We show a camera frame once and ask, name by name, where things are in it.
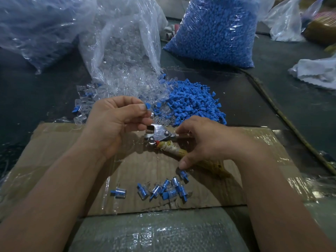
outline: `cardboard sheet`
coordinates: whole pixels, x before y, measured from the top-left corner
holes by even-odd
[[[303,201],[315,199],[273,131],[269,128],[241,129],[271,147],[284,177]],[[73,145],[82,130],[83,127],[78,128],[74,124],[60,123],[42,123],[37,127],[0,189],[0,219],[6,217],[13,206],[25,198],[53,162]],[[100,171],[82,215],[246,204],[239,171],[231,160],[223,162],[225,169],[232,174],[230,178],[220,178],[199,167],[189,170],[190,182],[185,185],[185,189],[192,195],[186,203],[180,198],[174,202],[161,198],[151,202],[149,199],[142,201],[137,194],[137,183],[149,183],[153,188],[155,183],[161,184],[166,178],[177,176],[178,165],[178,159],[147,147],[143,134],[137,132],[124,135],[120,150]],[[110,190],[116,186],[127,190],[125,199],[115,199],[110,195]]]

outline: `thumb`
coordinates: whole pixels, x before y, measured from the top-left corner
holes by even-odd
[[[203,159],[202,153],[199,148],[195,148],[190,153],[186,154],[178,163],[178,168],[181,170],[187,169],[194,165],[195,163],[201,161]]]
[[[131,120],[133,118],[140,117],[147,112],[145,104],[130,104],[121,108],[115,109],[116,117],[124,122],[125,120]]]

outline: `left hand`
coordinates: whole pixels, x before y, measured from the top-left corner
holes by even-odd
[[[93,105],[78,143],[98,149],[109,159],[118,151],[121,134],[146,130],[153,122],[150,116],[138,98],[123,95],[101,99]]]

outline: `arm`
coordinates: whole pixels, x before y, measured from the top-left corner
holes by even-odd
[[[191,117],[176,130],[188,131],[197,146],[181,159],[179,168],[186,169],[202,159],[224,158],[236,163],[261,251],[335,251],[266,146],[207,118]]]
[[[119,96],[96,102],[78,141],[58,159],[0,225],[2,251],[62,251],[120,133],[152,123],[141,100]]]

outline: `hand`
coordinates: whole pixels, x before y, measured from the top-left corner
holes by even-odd
[[[227,127],[199,116],[192,116],[176,129],[178,134],[188,132],[193,134],[197,145],[192,152],[181,159],[180,169],[187,169],[205,159],[238,161],[245,156],[258,154],[260,147],[263,147],[235,127]]]
[[[97,101],[90,112],[79,145],[98,149],[106,159],[117,152],[121,134],[144,131],[152,124],[151,112],[138,98],[116,96]]]

